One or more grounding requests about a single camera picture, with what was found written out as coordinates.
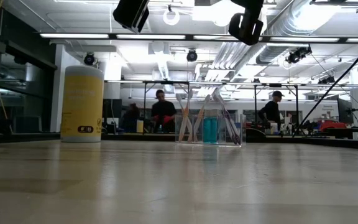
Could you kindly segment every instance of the black cap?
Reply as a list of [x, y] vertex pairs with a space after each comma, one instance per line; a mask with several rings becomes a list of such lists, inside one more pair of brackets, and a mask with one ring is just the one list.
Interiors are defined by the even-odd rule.
[[274, 91], [272, 96], [278, 96], [278, 97], [283, 97], [283, 93], [281, 93], [280, 91]]

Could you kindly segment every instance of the monitor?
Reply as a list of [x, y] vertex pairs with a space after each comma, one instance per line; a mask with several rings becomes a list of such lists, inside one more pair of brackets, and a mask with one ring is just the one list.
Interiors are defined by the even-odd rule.
[[339, 122], [353, 124], [352, 103], [346, 100], [337, 99]]

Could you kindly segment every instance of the man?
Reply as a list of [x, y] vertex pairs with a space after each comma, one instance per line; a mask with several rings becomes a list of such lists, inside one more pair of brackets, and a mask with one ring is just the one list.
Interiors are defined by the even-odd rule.
[[281, 118], [278, 103], [281, 102], [284, 95], [280, 91], [274, 91], [272, 96], [273, 100], [268, 102], [265, 107], [258, 112], [258, 115], [264, 123], [277, 123], [278, 130], [280, 130]]
[[175, 114], [177, 113], [173, 103], [165, 100], [165, 93], [162, 90], [157, 90], [155, 96], [158, 102], [153, 104], [152, 117], [156, 122], [154, 132], [156, 133], [159, 126], [162, 125], [164, 132], [175, 131]]

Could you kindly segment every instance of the black camera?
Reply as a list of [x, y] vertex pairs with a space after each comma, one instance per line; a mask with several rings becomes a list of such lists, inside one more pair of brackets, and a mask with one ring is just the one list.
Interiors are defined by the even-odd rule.
[[94, 57], [93, 52], [86, 53], [86, 56], [84, 58], [84, 63], [85, 63], [85, 65], [89, 65], [89, 66], [92, 66], [96, 63], [96, 59]]
[[247, 45], [259, 41], [264, 23], [259, 20], [264, 0], [231, 0], [245, 8], [244, 13], [235, 14], [229, 24], [229, 33]]
[[187, 61], [188, 62], [195, 62], [197, 61], [197, 53], [196, 50], [189, 50], [189, 53], [187, 54]]
[[136, 34], [140, 34], [149, 16], [149, 0], [120, 0], [113, 12], [114, 19]]
[[304, 59], [306, 55], [312, 54], [311, 47], [300, 47], [290, 52], [290, 55], [285, 59], [288, 63], [298, 63]]

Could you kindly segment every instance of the yellow container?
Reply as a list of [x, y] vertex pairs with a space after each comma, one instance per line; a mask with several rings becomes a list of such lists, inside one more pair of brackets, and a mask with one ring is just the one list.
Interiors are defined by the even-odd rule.
[[60, 130], [63, 142], [100, 142], [103, 83], [103, 72], [96, 68], [66, 68]]
[[143, 133], [143, 121], [136, 121], [136, 132]]

